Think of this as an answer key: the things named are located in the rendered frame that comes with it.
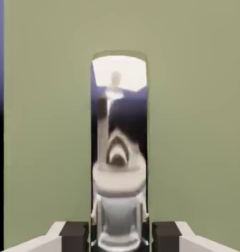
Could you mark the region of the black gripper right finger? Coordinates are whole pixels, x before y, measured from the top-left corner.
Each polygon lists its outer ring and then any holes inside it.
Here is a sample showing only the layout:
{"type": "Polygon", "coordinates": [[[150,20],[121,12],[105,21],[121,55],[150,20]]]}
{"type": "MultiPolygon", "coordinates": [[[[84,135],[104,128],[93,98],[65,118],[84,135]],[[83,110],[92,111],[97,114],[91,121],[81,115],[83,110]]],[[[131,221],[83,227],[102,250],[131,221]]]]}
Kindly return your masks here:
{"type": "Polygon", "coordinates": [[[152,223],[152,252],[240,252],[196,235],[185,221],[152,223]]]}

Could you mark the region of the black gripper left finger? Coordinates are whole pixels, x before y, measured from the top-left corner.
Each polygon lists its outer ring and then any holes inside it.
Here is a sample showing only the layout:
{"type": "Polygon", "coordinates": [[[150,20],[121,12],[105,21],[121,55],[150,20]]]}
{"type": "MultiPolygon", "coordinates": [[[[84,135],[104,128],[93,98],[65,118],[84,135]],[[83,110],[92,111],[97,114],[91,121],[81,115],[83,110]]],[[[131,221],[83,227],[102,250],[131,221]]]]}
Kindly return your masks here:
{"type": "Polygon", "coordinates": [[[89,223],[56,221],[45,235],[1,252],[89,252],[89,223]]]}

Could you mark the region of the curved shiny metal handle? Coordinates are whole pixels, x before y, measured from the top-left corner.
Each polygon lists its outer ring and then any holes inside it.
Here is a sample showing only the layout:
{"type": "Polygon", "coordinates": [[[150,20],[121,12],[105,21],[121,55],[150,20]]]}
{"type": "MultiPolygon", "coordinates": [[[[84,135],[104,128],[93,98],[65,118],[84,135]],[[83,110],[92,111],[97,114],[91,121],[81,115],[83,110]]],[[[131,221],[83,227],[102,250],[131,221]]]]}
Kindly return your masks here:
{"type": "Polygon", "coordinates": [[[91,252],[148,252],[148,61],[131,50],[91,62],[91,252]]]}

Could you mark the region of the green painted cabinet door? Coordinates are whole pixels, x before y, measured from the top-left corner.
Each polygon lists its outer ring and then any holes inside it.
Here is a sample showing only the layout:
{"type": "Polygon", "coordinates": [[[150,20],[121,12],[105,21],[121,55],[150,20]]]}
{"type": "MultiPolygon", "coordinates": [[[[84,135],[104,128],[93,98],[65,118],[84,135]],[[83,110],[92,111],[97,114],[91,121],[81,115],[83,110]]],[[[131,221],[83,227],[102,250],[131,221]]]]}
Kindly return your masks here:
{"type": "Polygon", "coordinates": [[[149,66],[149,212],[240,251],[240,0],[4,1],[4,246],[90,215],[90,62],[149,66]]]}

